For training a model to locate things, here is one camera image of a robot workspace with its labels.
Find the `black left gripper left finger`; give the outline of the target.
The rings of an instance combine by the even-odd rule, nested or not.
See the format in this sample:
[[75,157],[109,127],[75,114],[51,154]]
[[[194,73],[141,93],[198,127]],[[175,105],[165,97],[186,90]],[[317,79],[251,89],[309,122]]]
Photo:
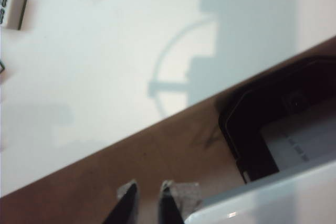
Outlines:
[[117,189],[118,202],[103,223],[136,223],[139,208],[139,189],[136,180],[131,180]]

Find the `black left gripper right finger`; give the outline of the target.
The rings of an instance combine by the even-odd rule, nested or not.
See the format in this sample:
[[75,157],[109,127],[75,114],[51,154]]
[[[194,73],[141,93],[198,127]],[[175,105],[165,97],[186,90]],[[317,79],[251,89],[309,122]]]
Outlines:
[[200,184],[165,180],[160,188],[158,223],[184,223],[202,205]]

